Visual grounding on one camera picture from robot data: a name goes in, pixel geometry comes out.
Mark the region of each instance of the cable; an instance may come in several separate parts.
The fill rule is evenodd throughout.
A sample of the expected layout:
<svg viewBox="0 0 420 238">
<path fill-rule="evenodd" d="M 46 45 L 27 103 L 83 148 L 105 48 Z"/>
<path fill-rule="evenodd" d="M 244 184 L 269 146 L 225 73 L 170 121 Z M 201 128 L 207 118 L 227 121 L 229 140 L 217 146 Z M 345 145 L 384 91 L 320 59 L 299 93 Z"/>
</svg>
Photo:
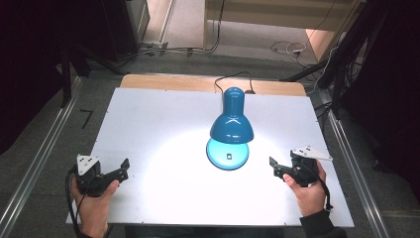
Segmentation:
<svg viewBox="0 0 420 238">
<path fill-rule="evenodd" d="M 303 52 L 305 49 L 306 49 L 306 47 L 307 47 L 307 45 L 309 44 L 309 41 L 311 40 L 311 38 L 312 38 L 312 35 L 315 33 L 315 31 L 316 30 L 318 30 L 318 28 L 327 20 L 327 18 L 328 18 L 328 16 L 330 15 L 330 13 L 331 13 L 331 10 L 333 9 L 333 7 L 334 7 L 334 5 L 336 4 L 336 1 L 337 0 L 334 0 L 333 1 L 333 3 L 331 4 L 331 7 L 330 7 L 330 9 L 328 10 L 328 12 L 327 12 L 327 14 L 325 15 L 325 17 L 324 17 L 324 19 L 315 27 L 315 29 L 312 31 L 312 33 L 311 33 L 311 35 L 308 37 L 308 40 L 306 41 L 306 44 L 303 44 L 303 43 L 297 43 L 297 42 L 285 42 L 285 43 L 288 43 L 287 44 L 287 46 L 286 46 L 286 53 L 287 53 L 287 55 L 288 56 L 290 56 L 290 58 L 291 59 L 293 59 L 295 62 L 297 62 L 297 63 L 299 63 L 300 65 L 302 65 L 302 66 L 304 66 L 304 67 L 310 67 L 311 65 L 310 64 L 305 64 L 305 63 L 302 63 L 301 61 L 299 61 L 297 58 L 300 56 L 300 53 L 301 52 Z M 271 45 L 271 47 L 270 47 L 270 49 L 273 51 L 273 52 L 275 52 L 275 53 L 277 53 L 278 54 L 278 52 L 277 51 L 274 51 L 273 50 L 273 46 L 275 45 L 275 44 L 277 44 L 277 43 L 281 43 L 281 42 L 275 42 L 273 45 Z M 302 45 L 303 46 L 303 48 L 301 48 L 301 49 L 298 49 L 298 50 L 293 50 L 292 52 L 294 53 L 294 54 L 296 54 L 296 57 L 294 57 L 291 53 L 290 53 L 290 51 L 288 50 L 288 48 L 290 47 L 290 46 L 292 46 L 292 45 L 296 45 L 296 44 L 300 44 L 300 45 Z"/>
<path fill-rule="evenodd" d="M 228 75 L 228 76 L 223 76 L 223 77 L 219 77 L 219 78 L 217 78 L 215 81 L 214 81 L 214 85 L 215 86 L 217 86 L 221 91 L 222 91 L 222 98 L 223 98 L 223 89 L 222 89 L 222 87 L 220 87 L 219 86 L 219 84 L 217 84 L 217 82 L 218 81 L 220 81 L 220 80 L 222 80 L 222 79 L 224 79 L 224 78 L 227 78 L 227 77 L 233 77 L 233 76 L 237 76 L 237 75 L 239 75 L 239 74 L 241 74 L 241 73 L 247 73 L 248 74 L 248 76 L 249 76 L 249 78 L 250 78 L 250 87 L 251 87 L 251 92 L 253 92 L 253 93 L 255 93 L 254 92 L 254 89 L 253 89 L 253 83 L 252 83 L 252 77 L 251 77 L 251 74 L 248 72 L 248 71 L 240 71 L 240 72 L 237 72 L 237 73 L 235 73 L 235 74 L 232 74 L 232 75 Z"/>
<path fill-rule="evenodd" d="M 133 55 L 130 55 L 130 56 L 127 56 L 127 57 L 119 58 L 119 60 L 125 60 L 125 59 L 127 59 L 127 60 L 125 62 L 121 63 L 120 65 L 118 65 L 117 68 L 126 65 L 134 57 L 141 56 L 141 55 L 149 55 L 149 54 L 152 54 L 152 53 L 160 53 L 160 52 L 187 53 L 187 54 L 212 54 L 212 53 L 214 53 L 216 51 L 217 47 L 219 46 L 219 43 L 220 43 L 220 27 L 222 25 L 222 17 L 223 17 L 224 8 L 225 8 L 225 0 L 223 0 L 223 2 L 222 2 L 222 7 L 221 7 L 221 10 L 220 10 L 220 13 L 219 13 L 216 43 L 210 49 L 203 49 L 203 48 L 166 48 L 166 49 L 159 49 L 159 48 L 155 48 L 153 46 L 148 46 L 147 50 L 141 51 L 139 53 L 136 53 L 136 54 L 133 54 Z"/>
<path fill-rule="evenodd" d="M 314 107 L 314 110 L 316 111 L 316 110 L 318 110 L 319 108 L 321 108 L 323 106 L 329 106 L 329 105 L 331 105 L 331 103 L 332 103 L 332 101 L 329 101 L 329 102 L 326 102 L 324 104 L 321 104 L 321 105 L 319 105 L 317 107 Z"/>
<path fill-rule="evenodd" d="M 335 47 L 335 48 L 332 48 L 332 49 L 330 50 L 330 56 L 328 57 L 328 61 L 327 61 L 327 64 L 325 64 L 324 70 L 322 70 L 322 74 L 321 74 L 321 76 L 319 76 L 319 77 L 318 77 L 318 79 L 315 81 L 315 84 L 314 84 L 314 88 L 313 88 L 313 90 L 312 90 L 312 91 L 310 91 L 310 92 L 308 92 L 308 93 L 306 93 L 306 95 L 307 95 L 307 94 L 311 94 L 311 93 L 313 93 L 313 92 L 315 91 L 315 87 L 316 87 L 316 85 L 318 84 L 319 79 L 321 79 L 321 77 L 324 75 L 325 70 L 326 70 L 326 68 L 328 67 L 328 64 L 330 64 L 330 60 L 331 60 L 331 56 L 332 56 L 332 52 L 333 52 L 334 50 L 336 50 L 337 48 L 338 48 L 338 47 Z"/>
<path fill-rule="evenodd" d="M 216 1 L 213 1 L 213 9 L 216 9 Z M 214 43 L 214 19 L 216 18 L 216 11 L 213 11 L 213 21 L 212 21 L 212 43 Z"/>
<path fill-rule="evenodd" d="M 67 206 L 70 212 L 70 218 L 71 218 L 71 221 L 73 222 L 73 229 L 74 229 L 75 234 L 78 236 L 80 234 L 80 228 L 78 227 L 77 219 L 74 216 L 73 207 L 71 205 L 70 187 L 69 187 L 70 176 L 71 174 L 75 174 L 76 171 L 77 171 L 77 165 L 74 165 L 73 168 L 71 168 L 71 170 L 67 172 L 67 175 L 65 177 L 65 197 L 67 199 Z"/>
<path fill-rule="evenodd" d="M 366 38 L 363 42 L 359 42 L 359 44 L 355 47 L 355 49 L 349 53 L 349 56 L 347 57 L 347 61 L 345 61 L 344 63 L 344 66 L 345 66 L 344 76 L 345 77 L 344 77 L 343 87 L 341 88 L 341 94 L 345 93 L 346 90 L 349 89 L 354 83 L 354 81 L 356 80 L 354 78 L 354 75 L 356 75 L 359 72 L 358 66 L 363 66 L 363 63 L 356 62 L 356 59 L 358 55 L 360 54 L 363 46 L 367 43 L 367 41 L 368 41 L 368 38 Z"/>
<path fill-rule="evenodd" d="M 317 116 L 317 118 L 321 117 L 321 133 L 322 135 L 325 135 L 325 123 L 327 122 L 328 113 L 330 113 L 332 103 L 328 105 L 325 110 Z"/>
<path fill-rule="evenodd" d="M 81 197 L 80 202 L 77 204 L 77 209 L 76 209 L 76 223 L 77 223 L 78 211 L 80 209 L 81 202 L 83 202 L 83 200 L 84 200 L 84 197 L 86 197 L 86 193 L 83 194 L 83 196 Z"/>
<path fill-rule="evenodd" d="M 334 208 L 334 206 L 331 205 L 331 202 L 330 202 L 330 190 L 328 189 L 328 187 L 325 184 L 325 182 L 319 177 L 319 175 L 317 175 L 314 171 L 312 171 L 311 169 L 309 169 L 305 165 L 301 164 L 300 166 L 303 167 L 310 174 L 312 174 L 312 176 L 314 176 L 321 183 L 321 186 L 324 189 L 325 195 L 327 196 L 327 203 L 325 204 L 325 209 L 327 211 L 331 211 L 331 209 Z"/>
</svg>

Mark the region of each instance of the blue desk lamp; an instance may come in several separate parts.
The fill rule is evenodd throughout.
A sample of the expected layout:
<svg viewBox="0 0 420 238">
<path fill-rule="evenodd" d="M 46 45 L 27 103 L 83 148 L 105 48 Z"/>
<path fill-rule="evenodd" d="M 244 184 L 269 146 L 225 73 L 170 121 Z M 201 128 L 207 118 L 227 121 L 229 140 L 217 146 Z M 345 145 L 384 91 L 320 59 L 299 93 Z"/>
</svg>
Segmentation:
<svg viewBox="0 0 420 238">
<path fill-rule="evenodd" d="M 245 93 L 231 87 L 224 93 L 223 113 L 214 122 L 207 143 L 207 157 L 222 170 L 240 168 L 248 159 L 248 144 L 254 138 L 253 127 L 244 115 Z"/>
</svg>

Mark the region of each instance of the lamp base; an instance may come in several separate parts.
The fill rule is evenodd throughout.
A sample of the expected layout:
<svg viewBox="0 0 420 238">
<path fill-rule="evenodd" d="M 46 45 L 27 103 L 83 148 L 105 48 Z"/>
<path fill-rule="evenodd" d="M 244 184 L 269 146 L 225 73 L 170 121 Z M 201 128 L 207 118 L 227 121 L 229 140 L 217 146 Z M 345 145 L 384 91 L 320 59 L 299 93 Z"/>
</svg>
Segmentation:
<svg viewBox="0 0 420 238">
<path fill-rule="evenodd" d="M 250 155 L 248 144 L 225 144 L 210 139 L 206 147 L 207 157 L 217 168 L 232 171 L 240 168 Z"/>
</svg>

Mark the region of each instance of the hand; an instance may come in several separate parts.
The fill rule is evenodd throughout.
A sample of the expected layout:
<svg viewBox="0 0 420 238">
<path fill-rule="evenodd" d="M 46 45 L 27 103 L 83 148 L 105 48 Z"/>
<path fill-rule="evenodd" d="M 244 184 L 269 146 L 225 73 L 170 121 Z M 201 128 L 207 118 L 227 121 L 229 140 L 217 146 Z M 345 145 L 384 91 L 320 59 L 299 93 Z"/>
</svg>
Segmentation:
<svg viewBox="0 0 420 238">
<path fill-rule="evenodd" d="M 325 181 L 327 175 L 319 161 L 317 161 L 317 166 L 319 177 L 321 180 Z M 303 216 L 308 216 L 324 209 L 325 192 L 319 181 L 315 181 L 309 187 L 301 187 L 290 175 L 284 174 L 283 178 L 287 185 L 293 190 L 297 204 L 300 208 L 300 213 L 302 213 Z"/>
<path fill-rule="evenodd" d="M 105 192 L 99 197 L 89 197 L 80 194 L 77 187 L 76 178 L 71 182 L 71 195 L 73 196 L 76 205 L 80 204 L 78 213 L 81 220 L 81 232 L 85 235 L 96 237 L 104 237 L 108 230 L 108 211 L 109 201 L 111 196 L 115 193 L 120 183 L 117 180 L 112 181 Z"/>
</svg>

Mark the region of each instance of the metal frame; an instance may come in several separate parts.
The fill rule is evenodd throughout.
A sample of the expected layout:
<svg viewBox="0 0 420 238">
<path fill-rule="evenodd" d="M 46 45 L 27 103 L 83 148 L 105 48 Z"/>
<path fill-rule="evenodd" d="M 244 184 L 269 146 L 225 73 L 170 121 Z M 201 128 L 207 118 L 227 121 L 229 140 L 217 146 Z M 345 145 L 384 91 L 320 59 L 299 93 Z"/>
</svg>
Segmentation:
<svg viewBox="0 0 420 238">
<path fill-rule="evenodd" d="M 22 208 L 28 200 L 31 191 L 34 188 L 35 183 L 37 182 L 38 177 L 40 176 L 44 165 L 50 156 L 53 146 L 59 134 L 61 133 L 61 129 L 67 121 L 67 118 L 74 106 L 75 101 L 77 100 L 82 85 L 83 80 L 78 76 L 72 86 L 73 97 L 64 108 L 59 110 L 47 136 L 41 144 L 40 149 L 35 155 L 21 183 L 10 198 L 9 203 L 7 204 L 6 209 L 2 214 L 0 220 L 0 237 L 8 237 L 12 231 L 12 228 L 15 225 L 15 222 L 21 213 Z"/>
<path fill-rule="evenodd" d="M 331 101 L 328 89 L 320 90 L 319 94 L 323 103 Z M 352 180 L 355 183 L 356 190 L 365 209 L 365 213 L 367 214 L 367 219 L 370 223 L 374 237 L 390 237 L 379 208 L 377 207 L 373 195 L 370 192 L 365 176 L 359 167 L 358 161 L 356 160 L 355 154 L 353 153 L 352 147 L 347 139 L 341 121 L 336 119 L 336 116 L 332 111 L 328 113 L 328 119 L 334 130 L 340 149 L 342 150 L 343 157 L 350 171 L 350 175 L 352 176 Z"/>
<path fill-rule="evenodd" d="M 166 17 L 164 18 L 163 26 L 161 28 L 160 35 L 158 37 L 158 41 L 160 43 L 163 43 L 164 36 L 166 35 L 166 31 L 167 31 L 167 25 L 169 24 L 170 16 L 172 15 L 174 6 L 175 6 L 175 0 L 170 0 L 169 8 L 167 9 Z"/>
</svg>

